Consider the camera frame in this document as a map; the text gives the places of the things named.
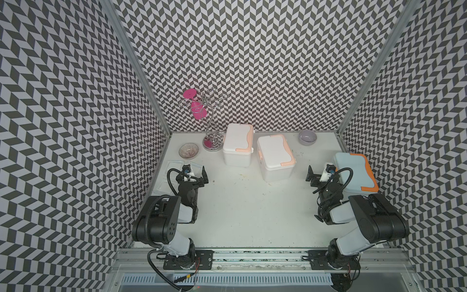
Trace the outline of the blue first aid kit box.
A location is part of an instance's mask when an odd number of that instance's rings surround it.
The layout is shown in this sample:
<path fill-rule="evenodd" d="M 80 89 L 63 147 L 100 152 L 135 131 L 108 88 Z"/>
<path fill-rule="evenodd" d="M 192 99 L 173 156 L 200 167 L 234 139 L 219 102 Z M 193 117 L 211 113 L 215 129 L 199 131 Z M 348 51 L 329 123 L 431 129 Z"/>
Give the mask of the blue first aid kit box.
<path fill-rule="evenodd" d="M 337 153 L 334 156 L 337 170 L 350 168 L 353 176 L 347 187 L 342 191 L 344 201 L 354 195 L 370 195 L 379 192 L 378 183 L 365 155 L 356 153 Z"/>

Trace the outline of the white first aid box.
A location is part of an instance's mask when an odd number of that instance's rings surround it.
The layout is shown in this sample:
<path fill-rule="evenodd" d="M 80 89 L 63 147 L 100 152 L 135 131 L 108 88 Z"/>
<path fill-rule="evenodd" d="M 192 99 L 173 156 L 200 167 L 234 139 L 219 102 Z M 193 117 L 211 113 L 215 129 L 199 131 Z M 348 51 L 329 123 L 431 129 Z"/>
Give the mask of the white first aid box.
<path fill-rule="evenodd" d="M 296 159 L 284 135 L 261 136 L 257 147 L 261 174 L 266 182 L 285 180 L 291 176 Z"/>
<path fill-rule="evenodd" d="M 225 163 L 233 167 L 249 167 L 254 152 L 254 127 L 251 124 L 229 124 L 223 142 Z"/>

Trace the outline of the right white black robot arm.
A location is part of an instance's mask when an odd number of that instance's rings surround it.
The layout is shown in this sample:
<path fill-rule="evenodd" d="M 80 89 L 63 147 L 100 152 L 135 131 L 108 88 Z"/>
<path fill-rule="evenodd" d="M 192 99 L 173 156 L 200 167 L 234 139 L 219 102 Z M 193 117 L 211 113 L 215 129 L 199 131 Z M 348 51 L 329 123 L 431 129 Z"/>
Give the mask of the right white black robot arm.
<path fill-rule="evenodd" d="M 309 250 L 303 259 L 311 263 L 312 269 L 357 270 L 362 252 L 409 235 L 408 221 L 383 194 L 369 187 L 375 182 L 369 167 L 327 164 L 321 175 L 309 167 L 305 180 L 315 187 L 315 218 L 319 222 L 328 226 L 351 222 L 357 225 L 332 239 L 326 250 Z"/>

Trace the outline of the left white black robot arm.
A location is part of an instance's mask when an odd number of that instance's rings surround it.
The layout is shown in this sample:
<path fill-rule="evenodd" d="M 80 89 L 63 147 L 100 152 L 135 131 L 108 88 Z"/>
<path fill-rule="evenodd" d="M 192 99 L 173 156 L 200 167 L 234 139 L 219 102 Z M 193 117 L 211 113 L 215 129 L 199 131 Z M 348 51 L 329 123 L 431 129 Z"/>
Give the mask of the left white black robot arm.
<path fill-rule="evenodd" d="M 172 194 L 151 196 L 132 227 L 135 242 L 156 250 L 164 270 L 210 270 L 214 252 L 200 250 L 194 241 L 177 231 L 179 225 L 194 224 L 198 217 L 198 189 L 209 183 L 205 167 L 197 177 L 190 164 L 167 171 Z"/>

